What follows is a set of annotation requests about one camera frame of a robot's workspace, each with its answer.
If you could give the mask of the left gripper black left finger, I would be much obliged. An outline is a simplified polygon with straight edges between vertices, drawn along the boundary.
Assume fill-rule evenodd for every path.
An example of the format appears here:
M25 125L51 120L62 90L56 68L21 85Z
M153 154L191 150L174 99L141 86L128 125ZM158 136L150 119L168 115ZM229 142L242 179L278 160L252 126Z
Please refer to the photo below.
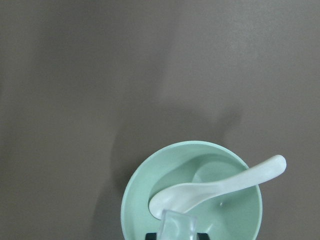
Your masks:
M147 233L145 240L157 240L157 233Z

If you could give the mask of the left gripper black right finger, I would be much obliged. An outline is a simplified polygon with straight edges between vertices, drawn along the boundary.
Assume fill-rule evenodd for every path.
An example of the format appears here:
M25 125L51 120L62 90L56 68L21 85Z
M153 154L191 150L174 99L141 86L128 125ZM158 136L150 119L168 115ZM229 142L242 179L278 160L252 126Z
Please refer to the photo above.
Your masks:
M207 233L198 233L196 236L197 240L210 240L210 237Z

